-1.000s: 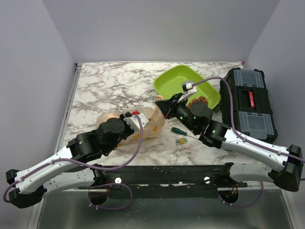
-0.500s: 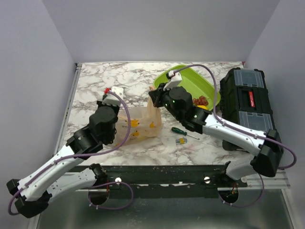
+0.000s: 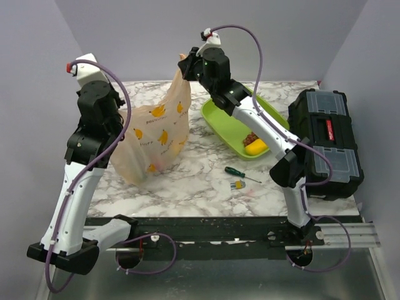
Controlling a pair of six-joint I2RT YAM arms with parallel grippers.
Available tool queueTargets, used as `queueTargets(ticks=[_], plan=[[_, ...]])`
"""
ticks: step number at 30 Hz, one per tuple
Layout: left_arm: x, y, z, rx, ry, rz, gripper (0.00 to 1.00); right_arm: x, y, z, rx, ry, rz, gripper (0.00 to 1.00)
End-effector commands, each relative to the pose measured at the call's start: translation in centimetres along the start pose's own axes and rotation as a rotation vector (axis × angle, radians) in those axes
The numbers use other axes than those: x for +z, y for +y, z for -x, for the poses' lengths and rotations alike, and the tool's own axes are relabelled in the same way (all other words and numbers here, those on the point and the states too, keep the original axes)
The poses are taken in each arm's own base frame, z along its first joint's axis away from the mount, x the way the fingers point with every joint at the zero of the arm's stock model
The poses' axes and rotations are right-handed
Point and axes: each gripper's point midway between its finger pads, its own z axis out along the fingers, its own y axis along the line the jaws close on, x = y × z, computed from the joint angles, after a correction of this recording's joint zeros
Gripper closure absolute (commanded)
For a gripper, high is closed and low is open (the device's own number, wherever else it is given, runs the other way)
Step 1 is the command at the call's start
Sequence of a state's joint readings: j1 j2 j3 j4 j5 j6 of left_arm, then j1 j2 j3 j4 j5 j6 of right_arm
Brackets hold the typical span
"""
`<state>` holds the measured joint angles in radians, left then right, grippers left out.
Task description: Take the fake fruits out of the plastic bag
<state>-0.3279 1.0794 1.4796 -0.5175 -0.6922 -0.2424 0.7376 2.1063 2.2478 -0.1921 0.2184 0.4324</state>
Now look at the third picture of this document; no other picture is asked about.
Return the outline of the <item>translucent orange plastic bag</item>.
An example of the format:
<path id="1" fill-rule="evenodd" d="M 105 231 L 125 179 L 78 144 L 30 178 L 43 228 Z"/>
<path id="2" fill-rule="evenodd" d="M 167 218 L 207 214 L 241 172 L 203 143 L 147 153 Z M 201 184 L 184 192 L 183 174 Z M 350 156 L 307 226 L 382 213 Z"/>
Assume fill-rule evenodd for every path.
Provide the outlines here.
<path id="1" fill-rule="evenodd" d="M 162 100 L 131 109 L 124 140 L 111 156 L 126 183 L 138 186 L 174 162 L 188 140 L 190 106 L 190 83 L 178 69 Z"/>

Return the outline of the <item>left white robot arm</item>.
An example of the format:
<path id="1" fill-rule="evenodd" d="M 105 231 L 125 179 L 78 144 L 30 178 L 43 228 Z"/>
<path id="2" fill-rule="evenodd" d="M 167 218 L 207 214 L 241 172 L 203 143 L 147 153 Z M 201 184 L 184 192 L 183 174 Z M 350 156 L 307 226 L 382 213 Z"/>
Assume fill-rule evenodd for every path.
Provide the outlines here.
<path id="1" fill-rule="evenodd" d="M 42 239 L 28 247 L 27 256 L 64 271 L 86 275 L 99 254 L 115 244 L 131 247 L 138 241 L 136 220 L 113 217 L 93 232 L 84 232 L 86 216 L 99 180 L 117 143 L 124 104 L 111 84 L 91 81 L 77 93 L 81 117 L 67 142 L 64 182 L 51 223 Z"/>

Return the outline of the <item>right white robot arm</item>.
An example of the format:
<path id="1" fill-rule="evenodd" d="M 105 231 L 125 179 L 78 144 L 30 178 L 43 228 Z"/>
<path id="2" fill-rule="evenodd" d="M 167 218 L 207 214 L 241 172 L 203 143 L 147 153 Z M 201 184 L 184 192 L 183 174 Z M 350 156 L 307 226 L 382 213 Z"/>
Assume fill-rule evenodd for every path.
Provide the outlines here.
<path id="1" fill-rule="evenodd" d="M 304 167 L 309 140 L 300 140 L 285 130 L 258 104 L 248 88 L 231 79 L 229 58 L 222 49 L 193 47 L 178 66 L 185 80 L 197 81 L 218 109 L 251 129 L 274 154 L 277 163 L 269 174 L 284 193 L 286 236 L 293 244 L 303 244 L 310 238 L 314 225 L 305 193 Z"/>

